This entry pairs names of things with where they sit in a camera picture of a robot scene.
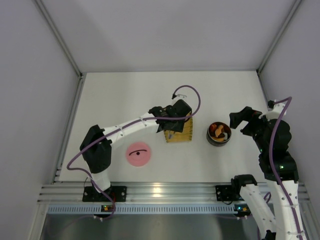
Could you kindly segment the salmon slice toy food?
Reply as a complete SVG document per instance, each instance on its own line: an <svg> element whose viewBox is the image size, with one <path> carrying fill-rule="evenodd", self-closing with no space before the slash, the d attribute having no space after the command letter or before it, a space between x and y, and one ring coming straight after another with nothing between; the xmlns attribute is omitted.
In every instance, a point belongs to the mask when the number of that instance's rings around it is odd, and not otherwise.
<svg viewBox="0 0 320 240"><path fill-rule="evenodd" d="M221 134L223 134L223 133L224 133L224 126L223 125L218 125L216 127L216 129L215 129L215 132L214 132L215 137L216 138L221 138Z"/></svg>

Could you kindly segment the pink round lid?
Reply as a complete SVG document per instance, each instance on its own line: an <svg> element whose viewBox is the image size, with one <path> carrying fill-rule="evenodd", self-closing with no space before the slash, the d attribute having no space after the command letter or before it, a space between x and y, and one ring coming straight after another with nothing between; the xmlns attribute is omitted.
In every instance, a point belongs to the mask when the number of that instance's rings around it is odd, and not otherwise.
<svg viewBox="0 0 320 240"><path fill-rule="evenodd" d="M134 142L126 150L126 159L134 167L142 167L151 159L151 149L144 142Z"/></svg>

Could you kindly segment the metal tongs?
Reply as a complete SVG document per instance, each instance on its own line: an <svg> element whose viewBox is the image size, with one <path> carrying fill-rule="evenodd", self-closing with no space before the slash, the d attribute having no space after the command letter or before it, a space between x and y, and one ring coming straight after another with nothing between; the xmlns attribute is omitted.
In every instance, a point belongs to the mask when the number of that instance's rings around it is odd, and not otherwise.
<svg viewBox="0 0 320 240"><path fill-rule="evenodd" d="M168 134L167 134L168 139L169 139L169 140L172 139L172 138L174 137L174 134L175 134L174 131L169 130L169 131L168 131Z"/></svg>

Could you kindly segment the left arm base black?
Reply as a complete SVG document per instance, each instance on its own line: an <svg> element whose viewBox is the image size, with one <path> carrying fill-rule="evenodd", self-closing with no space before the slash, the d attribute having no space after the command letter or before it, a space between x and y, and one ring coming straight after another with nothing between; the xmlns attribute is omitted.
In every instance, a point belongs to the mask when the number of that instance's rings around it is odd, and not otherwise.
<svg viewBox="0 0 320 240"><path fill-rule="evenodd" d="M127 197L127 187L126 186L111 186L107 189L105 193L114 202L125 202ZM110 202L110 200L105 197L102 193L99 193L94 186L86 186L82 195L83 202Z"/></svg>

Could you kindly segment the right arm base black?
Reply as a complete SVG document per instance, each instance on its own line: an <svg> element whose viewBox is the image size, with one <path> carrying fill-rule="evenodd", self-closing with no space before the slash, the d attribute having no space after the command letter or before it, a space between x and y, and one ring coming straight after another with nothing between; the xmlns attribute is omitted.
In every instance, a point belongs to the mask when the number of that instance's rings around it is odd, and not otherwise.
<svg viewBox="0 0 320 240"><path fill-rule="evenodd" d="M242 201L243 198L231 185L216 185L215 186L216 200L218 202L230 205L233 202Z"/></svg>

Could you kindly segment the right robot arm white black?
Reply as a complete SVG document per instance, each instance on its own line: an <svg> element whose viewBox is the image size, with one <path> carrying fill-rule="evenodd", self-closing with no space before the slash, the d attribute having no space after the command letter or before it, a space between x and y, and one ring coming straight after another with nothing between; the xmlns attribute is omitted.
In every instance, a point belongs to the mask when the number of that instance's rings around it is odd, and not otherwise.
<svg viewBox="0 0 320 240"><path fill-rule="evenodd" d="M232 129L247 122L241 133L252 137L260 152L259 166L269 188L273 208L268 206L252 175L236 175L231 179L231 185L249 207L264 240L307 238L299 207L298 168L288 151L292 135L289 124L282 120L286 110L285 104L275 103L266 113L246 106L229 115Z"/></svg>

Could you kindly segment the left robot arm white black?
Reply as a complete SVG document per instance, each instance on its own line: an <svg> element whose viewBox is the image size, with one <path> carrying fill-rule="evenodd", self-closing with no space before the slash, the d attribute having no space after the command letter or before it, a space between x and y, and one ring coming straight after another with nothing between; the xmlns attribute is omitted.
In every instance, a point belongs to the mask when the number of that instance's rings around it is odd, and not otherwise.
<svg viewBox="0 0 320 240"><path fill-rule="evenodd" d="M181 133L192 108L183 100L166 107L155 106L140 117L112 127L90 127L79 149L89 167L91 179L98 193L111 187L108 167L111 165L112 151L132 141L136 137L156 134L162 131Z"/></svg>

